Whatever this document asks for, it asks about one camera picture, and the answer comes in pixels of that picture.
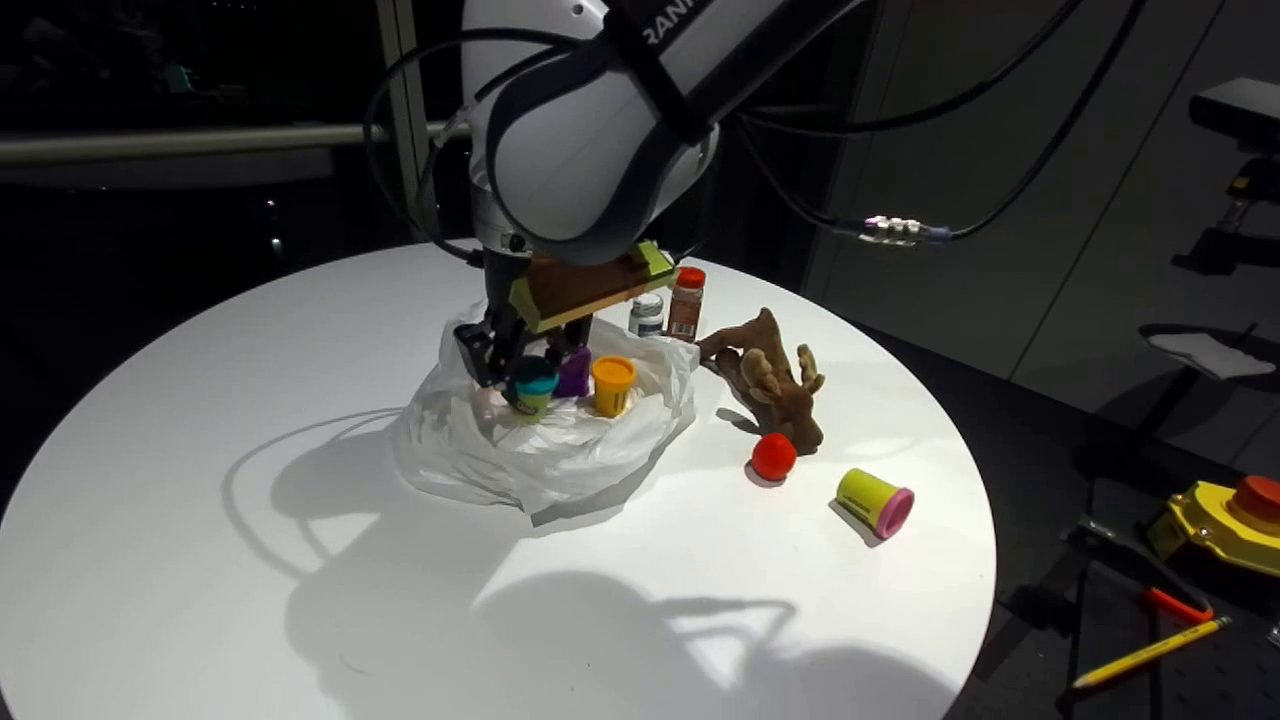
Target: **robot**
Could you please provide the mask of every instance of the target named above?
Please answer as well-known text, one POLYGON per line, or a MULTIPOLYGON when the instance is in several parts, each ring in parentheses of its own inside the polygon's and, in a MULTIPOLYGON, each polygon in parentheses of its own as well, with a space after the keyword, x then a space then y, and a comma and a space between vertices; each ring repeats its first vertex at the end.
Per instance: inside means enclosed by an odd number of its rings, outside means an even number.
POLYGON ((488 312, 456 329, 502 383, 529 329, 531 265, 611 265, 718 158, 722 120, 862 0, 470 0, 465 26, 579 42, 470 42, 471 216, 488 312))

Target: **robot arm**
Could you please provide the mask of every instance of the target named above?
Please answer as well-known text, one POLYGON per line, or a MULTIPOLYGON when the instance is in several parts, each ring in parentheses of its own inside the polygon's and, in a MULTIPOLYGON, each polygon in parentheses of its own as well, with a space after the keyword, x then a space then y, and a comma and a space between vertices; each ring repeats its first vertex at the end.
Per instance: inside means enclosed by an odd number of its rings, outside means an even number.
POLYGON ((478 229, 491 253, 604 265, 718 157, 718 120, 862 0, 470 0, 470 26, 579 42, 465 51, 478 229))

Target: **floor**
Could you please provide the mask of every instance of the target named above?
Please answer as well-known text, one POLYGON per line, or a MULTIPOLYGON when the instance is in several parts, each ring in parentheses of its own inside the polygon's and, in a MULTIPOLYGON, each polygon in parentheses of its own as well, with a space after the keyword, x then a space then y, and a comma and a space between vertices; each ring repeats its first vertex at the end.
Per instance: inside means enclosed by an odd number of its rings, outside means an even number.
MULTIPOLYGON (((17 212, 23 199, 0 193, 0 204, 17 212)), ((165 235, 171 235, 180 224, 191 224, 191 212, 198 219, 201 212, 210 219, 210 208, 198 204, 176 216, 148 216, 144 224, 129 219, 112 232, 102 232, 102 224, 95 232, 83 232, 83 219, 69 224, 65 235, 32 235, 30 229, 32 246, 20 246, 20 256, 30 256, 32 265, 7 265, 11 294, 3 305, 7 312, 0 316, 0 329, 7 334, 7 342, 0 342, 0 383, 7 396, 7 409, 0 412, 3 494, 17 482, 23 458, 42 446, 43 433, 59 418, 59 412, 148 334, 165 330, 191 308, 254 289, 265 274, 379 242, 318 242, 312 253, 309 242, 299 242, 291 258, 281 258, 281 253, 265 253, 269 242, 226 246, 226 232, 204 232, 210 242, 198 242, 204 246, 204 256, 198 253, 191 258, 189 246, 165 246, 165 235)), ((1280 720, 1280 702, 1265 694, 1265 677, 1280 672, 1280 647, 1260 643, 1268 619, 1275 619, 1280 613, 1248 613, 1248 632, 1233 635, 1233 643, 1222 643, 1222 652, 1195 652, 1183 664, 1163 664, 1162 672, 1131 677, 1090 700, 1066 700, 1076 664, 1092 664, 1092 654, 1114 654, 1115 647, 1140 643, 1156 629, 1146 613, 1135 613, 1129 584, 1096 569, 1066 576, 1060 569, 1069 552, 1060 537, 1081 514, 1096 514, 1115 531, 1135 537, 1135 522, 1162 506, 1162 494, 1201 476, 1233 480, 1233 467, 1215 467, 1162 444, 1135 446, 1129 456, 1084 450, 1115 446, 1131 437, 891 334, 882 341, 941 396, 984 467, 1001 539, 1001 599, 1013 599, 1019 589, 1046 584, 1051 584, 1047 592, 1066 599, 1066 608, 997 608, 991 652, 953 707, 953 720, 1163 720, 1195 717, 1206 707, 1215 707, 1222 720, 1280 720)))

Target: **brown toy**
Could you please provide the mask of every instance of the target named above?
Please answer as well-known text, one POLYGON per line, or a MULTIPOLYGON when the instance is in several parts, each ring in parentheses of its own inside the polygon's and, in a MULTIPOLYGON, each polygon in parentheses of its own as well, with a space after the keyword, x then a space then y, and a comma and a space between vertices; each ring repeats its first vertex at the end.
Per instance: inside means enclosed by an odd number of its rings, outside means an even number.
POLYGON ((809 342, 799 342, 799 380, 786 352, 786 334, 770 308, 741 329, 726 329, 701 341, 701 358, 728 380, 732 396, 746 400, 759 433, 786 433, 799 456, 824 444, 813 418, 813 396, 824 387, 809 342))

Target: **white plastic bag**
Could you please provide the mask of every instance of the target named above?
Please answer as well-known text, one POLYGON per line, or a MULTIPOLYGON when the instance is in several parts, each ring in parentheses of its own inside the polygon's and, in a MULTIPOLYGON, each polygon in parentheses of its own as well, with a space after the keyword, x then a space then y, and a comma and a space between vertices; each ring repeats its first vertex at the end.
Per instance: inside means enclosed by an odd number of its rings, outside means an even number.
POLYGON ((539 418, 485 418, 481 383, 470 374, 454 329, 445 329, 440 358, 391 433, 395 463, 421 490, 502 500, 529 514, 588 502, 608 489, 642 482, 697 417, 697 347, 592 319, 592 354, 638 363, 626 417, 604 418, 579 400, 556 400, 539 418))

